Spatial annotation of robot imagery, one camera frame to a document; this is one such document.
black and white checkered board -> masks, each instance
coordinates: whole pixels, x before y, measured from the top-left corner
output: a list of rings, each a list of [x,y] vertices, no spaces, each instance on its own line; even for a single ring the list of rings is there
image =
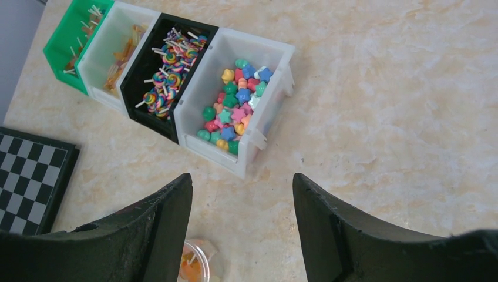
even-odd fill
[[[50,232],[78,153],[75,145],[0,127],[0,229]]]

green bin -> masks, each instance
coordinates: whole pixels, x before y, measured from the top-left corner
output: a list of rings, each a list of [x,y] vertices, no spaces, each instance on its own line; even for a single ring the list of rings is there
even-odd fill
[[[87,47],[92,43],[93,37],[99,31],[102,22],[106,19],[107,12],[113,4],[113,0],[73,0],[64,14],[64,17],[62,17],[59,25],[48,40],[47,45],[43,49],[43,53],[45,54],[48,64],[52,68],[55,77],[59,81],[62,81],[65,84],[68,84],[83,92],[85,95],[88,95],[88,93],[86,91],[85,84],[83,84],[83,81],[80,78],[78,68],[76,66],[79,63],[80,58],[83,57]],[[86,33],[82,30],[83,24],[81,21],[85,23],[89,22],[90,12],[88,12],[88,10],[92,7],[92,5],[99,8],[103,14],[103,17],[94,29],[90,38],[86,38]],[[79,38],[82,41],[84,48],[75,63],[75,76],[64,73],[64,67],[73,57],[70,47],[72,46],[75,52],[78,52],[80,45],[76,38]]]

table surface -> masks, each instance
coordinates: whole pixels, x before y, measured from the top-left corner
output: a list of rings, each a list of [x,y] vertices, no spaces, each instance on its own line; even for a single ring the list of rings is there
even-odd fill
[[[226,281],[305,280],[295,172],[412,230],[498,228],[498,2],[125,2],[295,45],[294,96],[238,179],[58,82],[42,49],[70,0],[49,1],[5,126],[81,146],[53,231],[184,172],[194,183],[187,237],[219,247]]]

white bin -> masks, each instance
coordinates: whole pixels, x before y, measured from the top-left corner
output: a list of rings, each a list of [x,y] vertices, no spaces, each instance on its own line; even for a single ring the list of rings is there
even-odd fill
[[[266,135],[284,98],[292,95],[294,80],[289,61],[294,49],[286,43],[220,28],[174,110],[180,146],[245,178],[247,166],[259,150],[267,146]],[[239,142],[238,156],[235,156],[198,138],[197,132],[204,129],[204,108],[212,106],[223,90],[223,70],[235,69],[235,60],[239,58],[248,60],[256,69],[267,66],[274,74]]]
[[[128,116],[119,86],[160,15],[160,12],[154,10],[122,2],[114,3],[78,64],[79,74],[90,97]],[[116,82],[118,92],[118,97],[116,97],[104,89],[104,84],[109,68],[116,63],[113,52],[121,52],[123,50],[126,42],[132,35],[133,25],[145,27],[146,32]]]

white wall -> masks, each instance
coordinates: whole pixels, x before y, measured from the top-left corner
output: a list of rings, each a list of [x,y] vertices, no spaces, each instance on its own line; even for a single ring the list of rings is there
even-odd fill
[[[4,123],[44,8],[38,0],[0,0],[0,124]]]

